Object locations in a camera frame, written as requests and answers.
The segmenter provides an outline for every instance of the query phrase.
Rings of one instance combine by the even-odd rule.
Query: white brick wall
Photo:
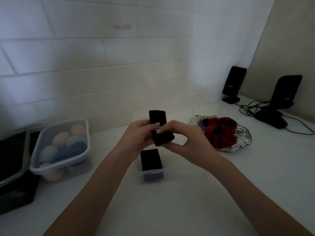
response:
[[[220,99],[273,2],[0,0],[0,134],[75,117],[101,131]]]

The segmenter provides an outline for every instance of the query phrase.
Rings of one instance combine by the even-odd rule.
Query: red scrunchie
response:
[[[205,136],[216,149],[231,147],[237,142],[234,130],[237,123],[231,118],[210,118],[205,127]]]

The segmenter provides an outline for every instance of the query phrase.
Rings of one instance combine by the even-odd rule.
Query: left hand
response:
[[[132,122],[114,150],[123,151],[134,161],[144,148],[154,143],[151,131],[159,126],[160,123],[150,124],[149,119]]]

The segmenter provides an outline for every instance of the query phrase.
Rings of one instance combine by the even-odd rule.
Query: forearm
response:
[[[312,235],[217,153],[205,167],[230,193],[260,235]]]
[[[114,149],[44,235],[94,235],[130,164]]]

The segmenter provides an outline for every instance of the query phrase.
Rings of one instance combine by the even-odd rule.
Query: hand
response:
[[[159,126],[160,123],[150,124],[149,119],[132,122],[114,150],[123,151],[134,161],[144,148],[154,143],[151,131]]]
[[[187,141],[183,146],[176,143],[167,143],[163,147],[181,155],[199,167],[204,168],[205,161],[219,155],[198,126],[172,120],[160,127],[157,133],[160,134],[165,131],[182,134],[187,137]]]

